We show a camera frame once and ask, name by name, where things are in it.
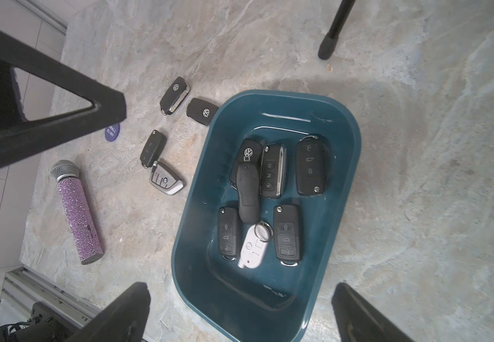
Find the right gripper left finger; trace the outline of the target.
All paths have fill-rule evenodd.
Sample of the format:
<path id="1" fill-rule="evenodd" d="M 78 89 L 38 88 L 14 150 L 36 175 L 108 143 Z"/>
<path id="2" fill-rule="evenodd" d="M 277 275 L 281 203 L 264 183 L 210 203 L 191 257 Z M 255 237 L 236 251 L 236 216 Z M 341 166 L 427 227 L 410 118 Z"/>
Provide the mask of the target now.
<path id="1" fill-rule="evenodd" d="M 67 341 L 143 341 L 151 296 L 135 282 Z"/>

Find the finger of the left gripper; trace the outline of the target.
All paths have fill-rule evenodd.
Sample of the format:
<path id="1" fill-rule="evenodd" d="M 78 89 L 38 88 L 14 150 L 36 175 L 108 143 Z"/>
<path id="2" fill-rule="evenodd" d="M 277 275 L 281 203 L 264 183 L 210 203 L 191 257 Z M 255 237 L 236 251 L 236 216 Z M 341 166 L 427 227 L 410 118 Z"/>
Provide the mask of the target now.
<path id="1" fill-rule="evenodd" d="M 90 106 L 28 120 L 20 102 L 16 68 L 83 98 Z M 123 93 L 0 31 L 0 169 L 120 123 L 126 117 Z"/>

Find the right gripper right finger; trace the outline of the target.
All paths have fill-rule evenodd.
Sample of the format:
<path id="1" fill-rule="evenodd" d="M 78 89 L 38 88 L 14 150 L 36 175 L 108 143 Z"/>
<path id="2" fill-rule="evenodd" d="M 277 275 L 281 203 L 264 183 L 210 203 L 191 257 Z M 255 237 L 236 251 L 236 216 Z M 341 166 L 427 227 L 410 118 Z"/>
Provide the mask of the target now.
<path id="1" fill-rule="evenodd" d="M 332 307 L 341 341 L 413 340 L 345 282 L 339 283 Z"/>

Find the teal storage tray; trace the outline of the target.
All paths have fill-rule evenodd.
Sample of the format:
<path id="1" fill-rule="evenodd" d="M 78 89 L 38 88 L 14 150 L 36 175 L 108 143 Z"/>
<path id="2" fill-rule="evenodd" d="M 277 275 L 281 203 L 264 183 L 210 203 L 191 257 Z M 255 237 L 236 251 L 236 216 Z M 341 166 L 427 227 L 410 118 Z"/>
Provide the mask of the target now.
<path id="1" fill-rule="evenodd" d="M 302 196 L 295 150 L 316 135 L 324 145 L 327 186 Z M 263 199 L 261 219 L 277 205 L 297 205 L 302 220 L 298 266 L 283 266 L 269 245 L 261 266 L 240 268 L 218 251 L 218 211 L 236 207 L 230 174 L 241 143 L 281 143 L 287 152 L 284 193 Z M 340 102 L 322 95 L 244 91 L 228 99 L 211 122 L 172 253 L 180 297 L 233 341 L 299 341 L 304 336 L 345 211 L 361 152 L 359 125 Z"/>

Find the white key fob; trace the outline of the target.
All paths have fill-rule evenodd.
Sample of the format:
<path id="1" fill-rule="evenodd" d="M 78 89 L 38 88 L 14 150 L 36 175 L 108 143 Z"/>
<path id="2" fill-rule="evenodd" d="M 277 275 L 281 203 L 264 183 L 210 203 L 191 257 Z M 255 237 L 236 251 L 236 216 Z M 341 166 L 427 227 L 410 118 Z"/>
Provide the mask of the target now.
<path id="1" fill-rule="evenodd" d="M 252 225 L 245 236 L 241 248 L 238 267 L 256 269 L 264 259 L 266 249 L 273 238 L 272 227 L 264 221 Z"/>

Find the black key fob bottom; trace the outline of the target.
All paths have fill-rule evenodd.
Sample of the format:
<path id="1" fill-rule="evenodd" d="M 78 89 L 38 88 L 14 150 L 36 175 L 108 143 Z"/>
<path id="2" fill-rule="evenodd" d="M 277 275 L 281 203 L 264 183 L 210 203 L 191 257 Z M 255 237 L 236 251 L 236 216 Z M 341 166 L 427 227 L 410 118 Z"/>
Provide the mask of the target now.
<path id="1" fill-rule="evenodd" d="M 221 207 L 218 212 L 218 251 L 221 256 L 234 261 L 238 255 L 240 218 L 232 207 Z"/>

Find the silver BMW key fob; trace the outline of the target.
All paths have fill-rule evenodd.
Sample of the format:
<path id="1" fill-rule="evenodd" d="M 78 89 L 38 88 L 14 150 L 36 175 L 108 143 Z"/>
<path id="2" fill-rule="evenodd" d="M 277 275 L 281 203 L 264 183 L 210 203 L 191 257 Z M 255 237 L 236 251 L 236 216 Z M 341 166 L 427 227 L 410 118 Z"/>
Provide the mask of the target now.
<path id="1" fill-rule="evenodd" d="M 159 161 L 155 161 L 153 164 L 149 182 L 166 195 L 175 195 L 186 186 L 176 172 Z"/>

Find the black chrome key fob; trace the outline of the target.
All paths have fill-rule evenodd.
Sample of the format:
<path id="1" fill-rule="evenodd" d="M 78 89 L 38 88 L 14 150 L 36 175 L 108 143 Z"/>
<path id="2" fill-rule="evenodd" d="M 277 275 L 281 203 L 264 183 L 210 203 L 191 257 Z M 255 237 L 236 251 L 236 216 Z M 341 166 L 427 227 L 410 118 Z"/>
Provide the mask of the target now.
<path id="1" fill-rule="evenodd" d="M 261 171 L 261 197 L 278 199 L 284 193 L 286 174 L 286 147 L 283 144 L 267 145 L 263 152 Z"/>

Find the black VW key top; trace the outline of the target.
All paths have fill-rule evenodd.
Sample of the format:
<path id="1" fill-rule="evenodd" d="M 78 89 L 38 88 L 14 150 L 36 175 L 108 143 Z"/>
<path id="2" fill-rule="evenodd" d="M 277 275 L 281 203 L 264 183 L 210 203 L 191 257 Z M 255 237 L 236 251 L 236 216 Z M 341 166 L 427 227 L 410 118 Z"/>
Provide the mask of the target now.
<path id="1" fill-rule="evenodd" d="M 163 115 L 173 114 L 189 92 L 190 87 L 186 80 L 182 77 L 177 77 L 160 100 L 161 113 Z"/>

